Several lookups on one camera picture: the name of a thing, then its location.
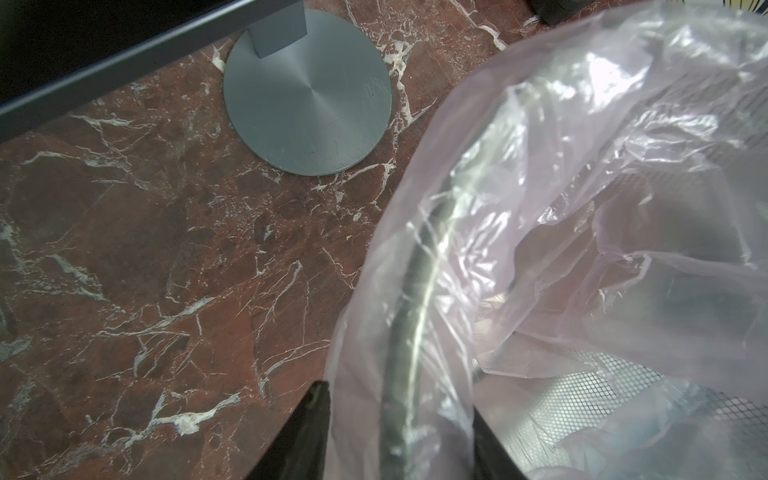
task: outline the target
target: plastic bag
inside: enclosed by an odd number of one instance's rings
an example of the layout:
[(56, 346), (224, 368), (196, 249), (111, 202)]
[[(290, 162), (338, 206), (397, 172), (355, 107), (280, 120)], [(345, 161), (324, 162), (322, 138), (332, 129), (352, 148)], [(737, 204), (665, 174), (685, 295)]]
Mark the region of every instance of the plastic bag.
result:
[(475, 384), (475, 406), (529, 479), (765, 478), (768, 408), (588, 356), (595, 372)]
[(766, 41), (750, 14), (634, 5), (455, 88), (336, 327), (327, 478), (469, 478), (475, 357), (546, 377), (607, 352), (768, 399)]

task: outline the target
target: marble surface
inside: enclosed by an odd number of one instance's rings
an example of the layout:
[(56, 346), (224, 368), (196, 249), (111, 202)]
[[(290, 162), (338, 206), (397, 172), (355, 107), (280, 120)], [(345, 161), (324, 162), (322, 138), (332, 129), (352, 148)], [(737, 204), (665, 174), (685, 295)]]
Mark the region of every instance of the marble surface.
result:
[[(580, 15), (616, 5), (598, 0)], [(242, 478), (322, 377), (382, 209), (522, 0), (309, 0), (389, 68), (361, 164), (282, 174), (227, 121), (225, 38), (0, 145), (0, 478)]]

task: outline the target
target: trash bin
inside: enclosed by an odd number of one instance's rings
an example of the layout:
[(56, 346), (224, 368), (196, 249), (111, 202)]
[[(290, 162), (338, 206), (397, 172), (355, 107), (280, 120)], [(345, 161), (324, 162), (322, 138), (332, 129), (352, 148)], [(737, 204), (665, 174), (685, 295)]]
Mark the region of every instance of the trash bin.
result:
[(329, 354), (327, 478), (768, 476), (768, 25), (617, 8), (435, 114)]

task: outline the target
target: dark object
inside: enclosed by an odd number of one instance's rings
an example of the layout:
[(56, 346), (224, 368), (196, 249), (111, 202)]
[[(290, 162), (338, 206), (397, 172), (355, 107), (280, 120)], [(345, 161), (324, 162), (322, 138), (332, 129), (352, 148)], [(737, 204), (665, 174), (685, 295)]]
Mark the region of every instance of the dark object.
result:
[(0, 142), (296, 0), (0, 2)]
[(247, 480), (323, 477), (331, 416), (328, 382), (314, 382)]
[(531, 0), (536, 15), (549, 25), (568, 20), (594, 0)]
[[(247, 480), (320, 480), (330, 421), (328, 382), (314, 382)], [(473, 480), (525, 480), (475, 409)]]

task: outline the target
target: round stand base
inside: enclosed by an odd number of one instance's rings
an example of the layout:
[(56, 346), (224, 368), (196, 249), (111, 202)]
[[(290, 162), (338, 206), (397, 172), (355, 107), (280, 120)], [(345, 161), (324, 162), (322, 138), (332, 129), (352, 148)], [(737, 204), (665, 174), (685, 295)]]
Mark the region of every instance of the round stand base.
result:
[(306, 31), (265, 58), (243, 33), (224, 69), (224, 103), (248, 148), (273, 167), (335, 174), (382, 139), (392, 87), (379, 51), (350, 23), (307, 9)]

